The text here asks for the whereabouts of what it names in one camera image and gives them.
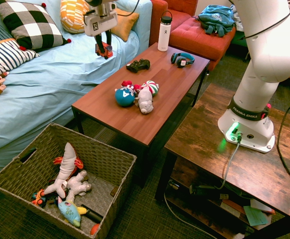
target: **orange armchair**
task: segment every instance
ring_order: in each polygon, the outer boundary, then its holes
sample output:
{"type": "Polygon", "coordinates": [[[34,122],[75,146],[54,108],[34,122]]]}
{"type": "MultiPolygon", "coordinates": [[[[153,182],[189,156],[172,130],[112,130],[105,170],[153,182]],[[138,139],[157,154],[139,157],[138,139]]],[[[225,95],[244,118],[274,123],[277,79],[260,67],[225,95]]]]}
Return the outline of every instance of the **orange armchair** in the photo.
{"type": "Polygon", "coordinates": [[[207,35],[200,22],[193,18],[198,0],[151,0],[151,2],[149,44],[158,42],[160,18],[163,12],[168,10],[173,17],[169,45],[209,59],[208,70],[213,70],[225,55],[236,29],[233,28],[223,37],[216,34],[207,35]]]}

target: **white water bottle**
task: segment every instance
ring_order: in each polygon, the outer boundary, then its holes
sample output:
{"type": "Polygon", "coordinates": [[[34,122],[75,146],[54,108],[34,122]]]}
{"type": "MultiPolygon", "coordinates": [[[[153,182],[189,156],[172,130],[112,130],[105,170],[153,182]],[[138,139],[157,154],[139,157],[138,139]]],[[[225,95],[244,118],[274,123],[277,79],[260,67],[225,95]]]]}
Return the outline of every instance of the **white water bottle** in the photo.
{"type": "Polygon", "coordinates": [[[170,16],[163,16],[163,14],[161,15],[162,17],[160,18],[160,28],[159,28],[159,37],[158,37],[158,50],[159,51],[167,51],[168,49],[171,21],[172,21],[172,15],[170,17],[170,16]]]}

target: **pillow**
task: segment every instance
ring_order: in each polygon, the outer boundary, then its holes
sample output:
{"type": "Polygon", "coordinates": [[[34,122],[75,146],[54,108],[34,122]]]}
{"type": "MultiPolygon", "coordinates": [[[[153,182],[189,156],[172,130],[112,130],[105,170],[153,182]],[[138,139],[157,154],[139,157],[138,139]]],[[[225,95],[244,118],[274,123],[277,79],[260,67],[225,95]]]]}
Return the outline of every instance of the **pillow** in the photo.
{"type": "MultiPolygon", "coordinates": [[[[116,9],[117,14],[128,15],[130,12],[116,9]]],[[[130,16],[119,16],[118,15],[118,24],[111,29],[112,33],[120,37],[123,41],[127,41],[130,31],[134,23],[139,18],[139,14],[134,12],[130,16]]]]}
{"type": "Polygon", "coordinates": [[[39,55],[33,50],[20,50],[16,40],[0,25],[0,74],[37,56],[39,55]]]}
{"type": "Polygon", "coordinates": [[[85,0],[61,0],[61,23],[70,33],[83,33],[83,15],[90,10],[85,0]]]}
{"type": "Polygon", "coordinates": [[[0,0],[0,17],[25,49],[50,48],[67,43],[50,15],[40,5],[0,0]]]}

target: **blue ball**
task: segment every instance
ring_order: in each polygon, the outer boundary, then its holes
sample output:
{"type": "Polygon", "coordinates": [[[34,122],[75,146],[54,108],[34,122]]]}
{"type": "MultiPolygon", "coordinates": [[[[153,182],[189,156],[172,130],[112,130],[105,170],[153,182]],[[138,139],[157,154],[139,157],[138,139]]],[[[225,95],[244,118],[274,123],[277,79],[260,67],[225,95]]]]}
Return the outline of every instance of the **blue ball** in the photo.
{"type": "Polygon", "coordinates": [[[120,106],[130,106],[134,103],[135,95],[131,88],[122,87],[115,91],[115,99],[120,106]]]}

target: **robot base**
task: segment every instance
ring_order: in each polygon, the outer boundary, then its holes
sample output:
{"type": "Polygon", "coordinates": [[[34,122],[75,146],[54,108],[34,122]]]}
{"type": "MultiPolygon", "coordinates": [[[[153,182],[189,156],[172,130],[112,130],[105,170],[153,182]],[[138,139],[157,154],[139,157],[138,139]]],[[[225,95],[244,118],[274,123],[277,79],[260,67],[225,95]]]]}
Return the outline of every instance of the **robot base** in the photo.
{"type": "Polygon", "coordinates": [[[260,121],[243,119],[230,109],[219,118],[218,127],[228,142],[237,144],[238,133],[243,134],[241,146],[267,153],[275,145],[274,125],[266,117],[260,121]]]}

